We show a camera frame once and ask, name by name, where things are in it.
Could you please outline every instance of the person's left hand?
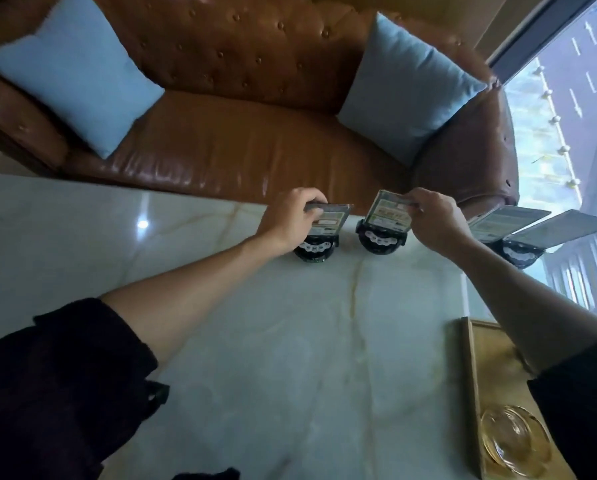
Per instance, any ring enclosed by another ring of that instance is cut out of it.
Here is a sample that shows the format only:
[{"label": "person's left hand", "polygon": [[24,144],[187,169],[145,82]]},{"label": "person's left hand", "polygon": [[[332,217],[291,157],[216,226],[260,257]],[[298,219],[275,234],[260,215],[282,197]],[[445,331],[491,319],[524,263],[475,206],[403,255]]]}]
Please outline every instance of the person's left hand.
[{"label": "person's left hand", "polygon": [[273,255],[293,251],[308,236],[312,222],[323,213],[322,209],[303,212],[305,204],[312,200],[327,203],[320,190],[298,188],[280,194],[265,210],[256,236],[266,240]]}]

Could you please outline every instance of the sofa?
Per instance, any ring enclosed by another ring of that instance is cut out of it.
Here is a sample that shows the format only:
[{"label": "sofa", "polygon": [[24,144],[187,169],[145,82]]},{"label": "sofa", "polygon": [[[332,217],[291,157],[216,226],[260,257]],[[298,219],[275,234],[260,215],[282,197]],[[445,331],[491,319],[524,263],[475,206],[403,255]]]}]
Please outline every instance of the sofa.
[{"label": "sofa", "polygon": [[[0,78],[0,150],[39,175],[256,203],[315,186],[359,215],[379,189],[415,186],[453,196],[468,218],[517,204],[502,85],[445,30],[383,12],[488,84],[406,168],[336,120],[376,11],[312,0],[95,1],[166,91],[103,160]],[[33,32],[55,3],[0,0],[0,44]]]}]

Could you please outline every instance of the hand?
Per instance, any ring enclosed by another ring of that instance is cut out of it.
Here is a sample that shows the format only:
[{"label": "hand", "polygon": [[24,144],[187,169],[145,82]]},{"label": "hand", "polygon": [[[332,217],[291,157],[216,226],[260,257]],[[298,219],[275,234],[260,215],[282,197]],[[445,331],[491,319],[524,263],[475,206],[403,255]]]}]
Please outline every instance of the hand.
[{"label": "hand", "polygon": [[299,188],[280,194],[265,210],[256,236],[266,240],[266,247],[274,256],[294,250],[308,236],[312,222],[323,213],[322,209],[303,212],[305,204],[312,200],[327,203],[320,190]]},{"label": "hand", "polygon": [[420,187],[406,194],[418,206],[407,208],[416,239],[438,254],[453,259],[461,246],[478,241],[452,197]]}]

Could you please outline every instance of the glass ashtray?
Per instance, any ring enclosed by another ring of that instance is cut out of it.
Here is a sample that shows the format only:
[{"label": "glass ashtray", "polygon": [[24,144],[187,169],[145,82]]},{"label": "glass ashtray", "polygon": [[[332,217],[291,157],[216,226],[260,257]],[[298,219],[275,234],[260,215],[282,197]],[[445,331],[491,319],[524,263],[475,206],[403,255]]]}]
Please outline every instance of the glass ashtray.
[{"label": "glass ashtray", "polygon": [[481,416],[482,442],[499,465],[526,478],[540,478],[552,459],[541,422],[520,406],[493,406]]}]

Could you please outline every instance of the marble table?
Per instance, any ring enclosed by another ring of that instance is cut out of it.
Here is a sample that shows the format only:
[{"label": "marble table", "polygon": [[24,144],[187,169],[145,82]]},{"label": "marble table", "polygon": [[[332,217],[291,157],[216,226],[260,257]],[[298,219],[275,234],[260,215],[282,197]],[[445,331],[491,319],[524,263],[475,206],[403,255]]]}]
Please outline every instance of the marble table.
[{"label": "marble table", "polygon": [[[260,205],[0,175],[0,336],[35,314],[223,250]],[[323,264],[271,262],[161,373],[169,402],[104,477],[473,478],[464,275],[412,236],[369,254],[350,217]]]}]

